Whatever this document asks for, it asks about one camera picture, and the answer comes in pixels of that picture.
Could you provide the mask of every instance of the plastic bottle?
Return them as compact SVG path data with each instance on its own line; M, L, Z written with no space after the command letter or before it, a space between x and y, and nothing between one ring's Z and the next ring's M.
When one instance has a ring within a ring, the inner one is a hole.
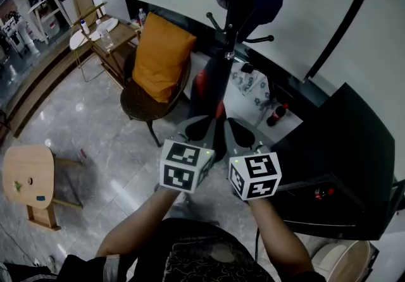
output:
M146 13L145 13L144 10L141 8L141 9L139 9L139 23L140 23L140 27L141 27L142 29L144 28L145 21L146 21Z
M84 30L84 33L86 35L88 35L90 33L90 29L88 28L86 21L84 21L83 19L80 19L80 24L82 25L82 28Z
M267 119L267 125L274 126L278 120L281 119L282 116L285 115L285 110L289 108L287 103L283 104L276 108L273 114Z
M97 31L100 34L100 38L104 44L104 47L106 49L113 47L114 43L111 40L111 37L109 36L106 26L103 25L100 19L97 19L96 24L97 24Z

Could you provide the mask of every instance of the forearm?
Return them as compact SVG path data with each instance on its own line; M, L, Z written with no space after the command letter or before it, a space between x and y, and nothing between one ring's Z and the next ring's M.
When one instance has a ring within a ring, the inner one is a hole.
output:
M133 214L107 234L96 257L138 251L155 232L179 193L169 188L159 188Z
M268 199L250 200L253 216L271 263L287 278L313 271L308 251L291 232Z

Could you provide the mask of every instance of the gray tile floor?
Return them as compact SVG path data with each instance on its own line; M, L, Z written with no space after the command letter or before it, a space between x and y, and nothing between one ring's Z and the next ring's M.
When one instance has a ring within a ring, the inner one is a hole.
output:
M91 78L102 68L92 58L83 70ZM81 159L83 168L56 168L56 196L74 202L73 187L84 209L55 205L62 230L49 232L29 225L24 206L7 200L0 189L0 261L31 265L35 258L45 263L53 254L60 267L68 254L91 259L106 233L152 194L161 150L145 123L130 121L124 114L120 92L106 73L85 83L82 72L75 70L44 101L18 139L7 137L0 162L9 146L28 144L46 144L57 156ZM161 141L187 112L188 102L180 101L169 116L154 122ZM225 163L217 163L192 200L201 216L218 221L253 254L256 224L249 207L231 194L226 172ZM311 255L328 242L306 235L299 238ZM259 263L278 279L263 243Z

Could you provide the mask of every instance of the wooden side table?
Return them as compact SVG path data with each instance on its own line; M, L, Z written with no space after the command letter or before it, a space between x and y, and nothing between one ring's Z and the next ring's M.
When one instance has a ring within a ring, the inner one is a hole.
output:
M43 145L10 147L3 162L3 188L7 197L27 205L28 220L43 228L56 231L53 203L82 209L54 198L54 163L82 165L80 162L59 159Z
M101 15L101 21L110 19L111 17L105 15L101 9L101 7L103 7L105 4L106 2L103 2L98 6L93 7L86 14L80 16L80 19L88 17L95 11L98 11ZM138 37L139 32L126 25L125 23L118 21L117 26L109 32L114 45L111 48L106 49L101 39L98 39L95 42L91 41L90 37L85 34L80 23L80 19L75 21L72 26L80 26L84 37L91 43L92 50L100 57L100 60L103 62L103 67L106 68L106 71L113 77L113 79L119 84L119 86L123 88L123 65L129 54L136 49L136 46L131 43L131 40ZM89 27L90 34L96 31L96 19L87 26Z

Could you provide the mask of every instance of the red object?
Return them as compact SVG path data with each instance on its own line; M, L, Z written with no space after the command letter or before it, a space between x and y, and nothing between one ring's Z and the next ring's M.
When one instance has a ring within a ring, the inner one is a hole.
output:
M218 107L216 108L215 119L220 119L224 112L225 112L225 106L223 104L223 100L221 100Z
M196 81L198 95L199 95L199 97L202 97L205 93L205 90L207 87L207 82L208 82L207 71L204 69L200 73L198 73L195 81Z
M335 193L335 190L333 188L329 188L328 190L317 188L315 190L315 198L317 198L318 200L322 200L327 195L332 195L334 193Z
M276 122L285 115L288 108L289 105L287 103L277 107L273 114L267 119L267 125L274 126Z

